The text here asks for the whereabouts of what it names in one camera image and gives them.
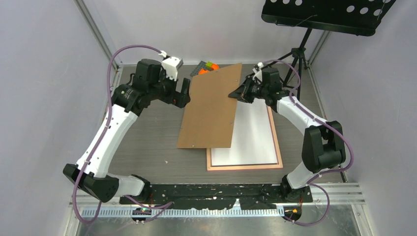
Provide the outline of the brown cardboard backing board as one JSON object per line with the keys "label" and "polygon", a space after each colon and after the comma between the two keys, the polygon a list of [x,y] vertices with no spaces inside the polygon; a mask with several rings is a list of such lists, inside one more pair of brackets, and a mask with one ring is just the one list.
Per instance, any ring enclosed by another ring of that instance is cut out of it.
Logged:
{"label": "brown cardboard backing board", "polygon": [[237,63],[192,78],[177,148],[231,146],[237,100],[228,95],[238,88],[241,70]]}

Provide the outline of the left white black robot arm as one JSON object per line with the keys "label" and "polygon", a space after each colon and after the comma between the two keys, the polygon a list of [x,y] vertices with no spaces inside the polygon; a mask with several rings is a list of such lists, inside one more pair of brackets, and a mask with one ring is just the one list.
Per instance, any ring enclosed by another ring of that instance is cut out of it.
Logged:
{"label": "left white black robot arm", "polygon": [[63,174],[79,189],[103,203],[114,196],[130,195],[138,203],[151,196],[150,182],[137,175],[109,173],[109,166],[125,134],[151,101],[160,100],[184,108],[190,102],[190,80],[176,90],[183,60],[166,57],[159,62],[142,59],[127,84],[119,85],[111,98],[111,115],[106,115],[92,143],[76,164],[66,164]]}

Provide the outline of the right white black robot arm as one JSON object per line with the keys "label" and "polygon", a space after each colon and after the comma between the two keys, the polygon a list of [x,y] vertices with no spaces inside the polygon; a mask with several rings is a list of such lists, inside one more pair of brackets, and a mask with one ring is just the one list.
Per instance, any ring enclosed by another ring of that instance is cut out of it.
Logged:
{"label": "right white black robot arm", "polygon": [[300,198],[313,177],[345,162],[341,124],[317,117],[302,105],[290,90],[283,88],[276,68],[255,70],[228,97],[250,104],[262,99],[302,133],[302,162],[282,178],[279,190],[282,199],[293,202]]}

